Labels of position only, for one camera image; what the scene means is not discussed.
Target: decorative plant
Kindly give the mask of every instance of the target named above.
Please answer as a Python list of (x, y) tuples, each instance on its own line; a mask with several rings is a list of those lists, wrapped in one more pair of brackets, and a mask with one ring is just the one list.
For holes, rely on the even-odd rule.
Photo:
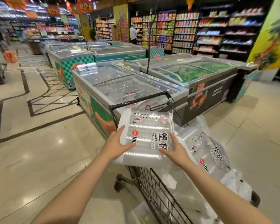
[(94, 29), (92, 29), (92, 28), (90, 28), (89, 37), (91, 38), (92, 41), (96, 40), (96, 33), (95, 33)]
[(278, 55), (276, 48), (280, 45), (280, 19), (271, 24), (272, 28), (268, 30), (270, 34), (269, 41), (271, 45), (261, 53), (257, 53), (253, 57), (253, 61), (259, 64), (259, 68), (266, 68), (277, 61)]

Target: hand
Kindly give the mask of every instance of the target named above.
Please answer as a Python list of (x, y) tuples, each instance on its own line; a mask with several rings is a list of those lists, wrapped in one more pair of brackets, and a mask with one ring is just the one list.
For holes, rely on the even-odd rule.
[(108, 159), (110, 162), (112, 159), (119, 157), (121, 154), (123, 154), (126, 150), (134, 147), (136, 144), (130, 143), (127, 145), (122, 145), (119, 142), (120, 135), (124, 129), (125, 125), (119, 128), (119, 130), (113, 131), (108, 140), (106, 141), (105, 145), (103, 146), (100, 154), (103, 155), (105, 158)]
[(170, 160), (179, 166), (184, 168), (188, 163), (191, 163), (191, 159), (186, 151), (186, 149), (178, 142), (176, 137), (171, 133), (170, 134), (174, 146), (173, 151), (168, 151), (167, 149), (160, 148), (159, 151), (170, 158)]

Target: tiled floor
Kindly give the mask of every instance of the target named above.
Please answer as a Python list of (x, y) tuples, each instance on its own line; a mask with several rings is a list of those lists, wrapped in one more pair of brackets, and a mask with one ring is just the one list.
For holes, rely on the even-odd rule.
[[(105, 142), (75, 105), (76, 92), (59, 90), (62, 83), (42, 56), (28, 57), (25, 45), (18, 52), (21, 65), (9, 64), (6, 84), (0, 85), (0, 224), (30, 223)], [(60, 88), (54, 90), (55, 83)], [(238, 102), (223, 103), (205, 118), (235, 168), (260, 196), (259, 209), (280, 223), (280, 83), (252, 82)], [(110, 164), (106, 169), (81, 224), (156, 223), (135, 188), (114, 191), (118, 173), (129, 176), (124, 166)]]

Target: person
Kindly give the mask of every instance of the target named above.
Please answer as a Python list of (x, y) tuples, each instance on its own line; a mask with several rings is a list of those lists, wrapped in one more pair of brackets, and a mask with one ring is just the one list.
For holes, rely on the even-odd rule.
[[(74, 180), (71, 181), (31, 222), (31, 224), (77, 224), (96, 187), (99, 178), (112, 159), (134, 147), (121, 145), (124, 126), (112, 132), (101, 152)], [(212, 206), (224, 224), (271, 224), (269, 218), (256, 207), (214, 180), (189, 158), (186, 149), (170, 134), (174, 150), (160, 149), (171, 161), (182, 168)]]
[(130, 38), (131, 38), (131, 43), (134, 45), (137, 45), (137, 34), (139, 33), (139, 29), (135, 29), (135, 25), (131, 23), (130, 27)]

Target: forearm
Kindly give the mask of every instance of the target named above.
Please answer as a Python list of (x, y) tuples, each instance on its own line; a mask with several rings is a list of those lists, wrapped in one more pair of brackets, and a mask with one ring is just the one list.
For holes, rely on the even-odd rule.
[(78, 223), (108, 163), (108, 159), (103, 155), (98, 155), (31, 223)]
[(193, 162), (183, 167), (186, 174), (204, 196), (206, 201), (225, 224), (267, 224), (273, 223), (257, 208), (214, 180)]

